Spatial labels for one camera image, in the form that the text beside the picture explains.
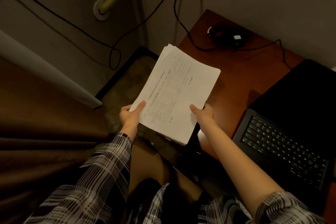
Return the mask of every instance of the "plaid shirt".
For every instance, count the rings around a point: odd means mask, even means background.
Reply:
[[[57,188],[25,221],[35,223],[119,223],[126,206],[129,186],[131,139],[119,133],[73,174],[69,184]],[[163,194],[158,190],[143,223],[161,223]],[[202,205],[199,223],[254,223],[234,197],[221,197]],[[324,223],[290,193],[275,192],[259,207],[256,223]]]

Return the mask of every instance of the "paper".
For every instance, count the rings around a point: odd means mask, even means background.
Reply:
[[[220,72],[169,45],[163,49],[130,111],[145,100],[140,123],[187,144],[196,125],[189,106],[203,108]]]

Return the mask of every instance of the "black laptop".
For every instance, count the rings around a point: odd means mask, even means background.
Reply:
[[[233,141],[321,215],[336,155],[336,72],[301,62],[249,106]]]

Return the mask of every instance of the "hand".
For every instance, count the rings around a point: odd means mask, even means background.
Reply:
[[[137,133],[137,127],[140,121],[140,112],[145,107],[145,105],[146,102],[142,101],[133,112],[128,111],[132,105],[124,106],[121,108],[119,116],[123,128],[120,132],[127,134],[132,140]]]
[[[215,123],[213,109],[209,104],[205,104],[205,108],[203,110],[198,109],[194,105],[190,105],[190,110],[196,114],[196,119],[201,126],[201,129]]]

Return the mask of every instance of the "wall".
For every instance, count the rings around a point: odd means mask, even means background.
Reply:
[[[141,0],[149,14],[160,0]],[[166,0],[147,23],[148,47],[159,54],[186,33],[176,24],[174,0]],[[328,67],[336,65],[336,0],[182,0],[180,19],[188,29],[210,9],[286,48]]]
[[[54,12],[110,45],[134,27],[132,0],[118,0],[105,22],[93,15],[96,0],[39,0]],[[31,0],[0,0],[0,30],[11,36],[70,79],[95,95],[114,72],[93,62],[108,65],[109,48],[103,47],[78,30],[54,17]],[[139,46],[138,32],[120,42],[122,64]]]

